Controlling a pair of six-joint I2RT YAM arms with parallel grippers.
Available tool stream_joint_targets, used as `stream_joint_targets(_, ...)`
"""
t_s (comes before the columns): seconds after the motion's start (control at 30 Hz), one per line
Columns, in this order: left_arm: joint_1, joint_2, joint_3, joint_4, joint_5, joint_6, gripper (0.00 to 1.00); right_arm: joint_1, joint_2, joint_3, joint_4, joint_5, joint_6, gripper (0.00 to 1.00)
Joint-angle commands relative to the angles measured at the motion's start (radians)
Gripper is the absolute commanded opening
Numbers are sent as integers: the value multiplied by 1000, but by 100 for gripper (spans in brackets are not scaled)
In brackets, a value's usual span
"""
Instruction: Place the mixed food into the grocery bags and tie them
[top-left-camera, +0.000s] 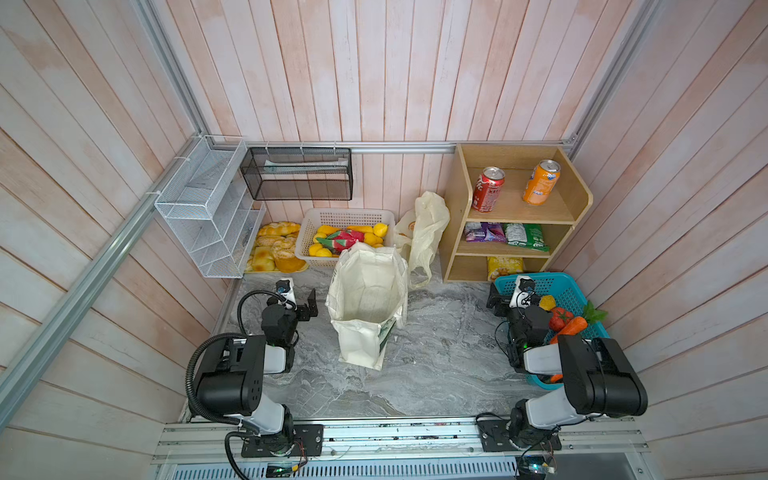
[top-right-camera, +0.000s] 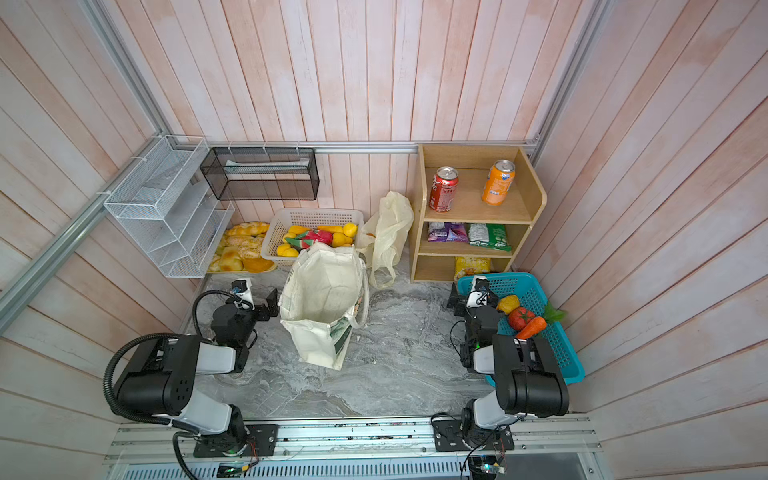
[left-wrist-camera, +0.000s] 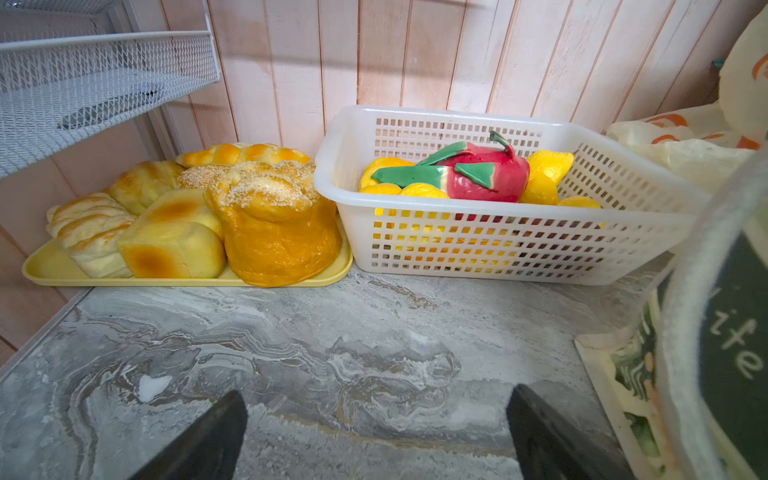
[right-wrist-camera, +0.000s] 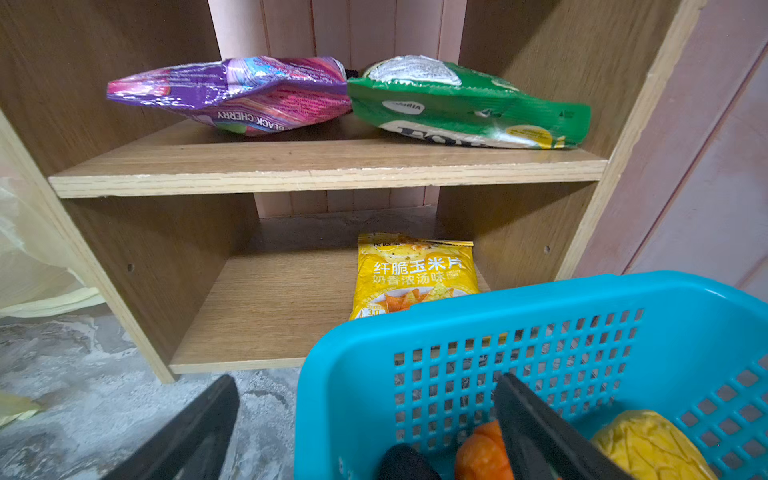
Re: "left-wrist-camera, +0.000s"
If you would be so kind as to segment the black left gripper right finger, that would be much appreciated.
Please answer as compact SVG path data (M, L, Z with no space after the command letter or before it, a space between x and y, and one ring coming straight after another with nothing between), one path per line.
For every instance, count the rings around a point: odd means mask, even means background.
M513 389L506 417L525 479L634 477L527 385Z

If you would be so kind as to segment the cream canvas tote bag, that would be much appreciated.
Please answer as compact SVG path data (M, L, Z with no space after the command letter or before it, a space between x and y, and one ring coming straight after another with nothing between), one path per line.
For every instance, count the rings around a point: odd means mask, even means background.
M767 153L720 188L635 321L575 341L637 479L767 475Z

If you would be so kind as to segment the yellow plastic grocery bag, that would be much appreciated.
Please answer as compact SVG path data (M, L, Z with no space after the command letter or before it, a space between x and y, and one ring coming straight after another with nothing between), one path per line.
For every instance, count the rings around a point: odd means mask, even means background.
M767 11L738 38L719 73L719 99L642 120L616 122L607 136L714 193L767 144Z

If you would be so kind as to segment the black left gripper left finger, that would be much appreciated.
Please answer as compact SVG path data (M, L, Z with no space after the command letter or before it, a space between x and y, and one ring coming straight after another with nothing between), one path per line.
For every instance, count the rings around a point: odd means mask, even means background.
M247 421L241 394L229 391L130 479L232 479Z

